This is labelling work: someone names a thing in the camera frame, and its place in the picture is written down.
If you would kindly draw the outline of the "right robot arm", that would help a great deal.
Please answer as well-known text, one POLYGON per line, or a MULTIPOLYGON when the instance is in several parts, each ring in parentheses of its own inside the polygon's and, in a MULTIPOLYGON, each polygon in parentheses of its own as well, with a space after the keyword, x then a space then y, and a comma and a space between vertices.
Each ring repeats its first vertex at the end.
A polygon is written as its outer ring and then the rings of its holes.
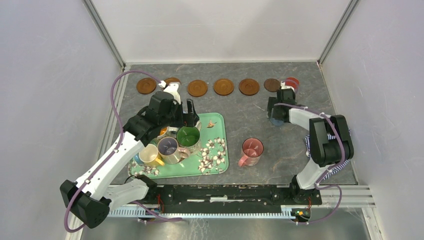
POLYGON ((267 117, 274 125, 297 125, 308 131, 309 161, 290 183, 289 199, 302 204, 326 177, 346 166, 354 156, 351 131, 344 115, 329 115, 297 104, 295 91, 279 89, 267 101, 267 117))

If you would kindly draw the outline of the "blue round coaster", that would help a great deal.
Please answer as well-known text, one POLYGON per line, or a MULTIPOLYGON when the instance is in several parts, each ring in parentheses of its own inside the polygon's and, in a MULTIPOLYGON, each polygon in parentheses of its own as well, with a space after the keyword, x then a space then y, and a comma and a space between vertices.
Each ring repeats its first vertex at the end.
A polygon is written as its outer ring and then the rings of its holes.
POLYGON ((274 126, 277 126, 277 127, 280 127, 280 126, 282 126, 285 122, 284 122, 284 120, 281 120, 281 119, 276 119, 276 118, 274 118, 274 117, 271 117, 271 118, 269 118, 269 121, 274 125, 274 126))

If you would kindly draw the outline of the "red round coaster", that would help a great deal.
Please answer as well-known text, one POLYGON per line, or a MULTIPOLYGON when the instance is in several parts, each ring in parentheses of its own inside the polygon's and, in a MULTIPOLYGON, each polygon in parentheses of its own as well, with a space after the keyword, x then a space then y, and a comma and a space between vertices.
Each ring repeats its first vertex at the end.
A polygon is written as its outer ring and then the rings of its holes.
POLYGON ((298 90, 299 90, 300 82, 299 82, 299 80, 298 80, 297 78, 295 78, 295 77, 288 77, 288 78, 284 81, 284 85, 285 85, 286 87, 293 88, 293 91, 294 91, 295 93, 297 93, 297 92, 298 92, 298 90))

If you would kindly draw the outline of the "green interior floral mug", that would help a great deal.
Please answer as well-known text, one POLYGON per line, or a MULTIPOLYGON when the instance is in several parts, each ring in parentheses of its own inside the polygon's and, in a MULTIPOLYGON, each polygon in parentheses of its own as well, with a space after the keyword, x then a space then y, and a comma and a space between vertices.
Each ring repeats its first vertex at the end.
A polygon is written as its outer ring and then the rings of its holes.
POLYGON ((198 154, 201 150, 201 128, 202 123, 199 121, 193 127, 184 126, 177 131, 178 144, 188 149, 191 156, 198 154))

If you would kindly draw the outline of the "pink mug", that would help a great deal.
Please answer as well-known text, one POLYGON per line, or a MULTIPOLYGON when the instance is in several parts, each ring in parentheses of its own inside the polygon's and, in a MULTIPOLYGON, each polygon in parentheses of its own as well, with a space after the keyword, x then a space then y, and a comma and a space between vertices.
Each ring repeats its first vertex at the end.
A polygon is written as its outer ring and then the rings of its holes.
POLYGON ((242 144, 241 157, 238 161, 239 167, 255 166, 264 152, 263 143, 254 137, 246 139, 242 144))

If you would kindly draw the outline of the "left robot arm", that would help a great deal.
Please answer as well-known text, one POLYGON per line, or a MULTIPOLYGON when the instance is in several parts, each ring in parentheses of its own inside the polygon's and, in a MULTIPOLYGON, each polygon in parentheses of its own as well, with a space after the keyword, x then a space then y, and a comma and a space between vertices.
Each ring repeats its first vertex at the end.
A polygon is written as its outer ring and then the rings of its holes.
POLYGON ((176 93, 156 92, 136 115, 126 124, 119 122, 119 137, 104 155, 75 181, 65 180, 60 193, 66 206, 64 226, 69 233, 82 229, 69 227, 69 215, 82 221, 82 226, 93 229, 113 211, 125 204, 153 203, 157 198, 154 183, 147 177, 110 187, 112 180, 132 157, 144 150, 165 127, 194 127, 200 120, 193 100, 186 100, 187 112, 176 93))

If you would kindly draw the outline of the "dark wooden coaster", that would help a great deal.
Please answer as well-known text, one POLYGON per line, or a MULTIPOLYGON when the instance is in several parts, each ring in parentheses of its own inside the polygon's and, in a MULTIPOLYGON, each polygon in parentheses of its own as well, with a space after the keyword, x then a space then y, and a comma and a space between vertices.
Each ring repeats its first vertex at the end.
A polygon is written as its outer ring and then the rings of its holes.
POLYGON ((268 78, 264 81, 263 86, 269 92, 277 92, 281 87, 281 82, 275 78, 268 78))

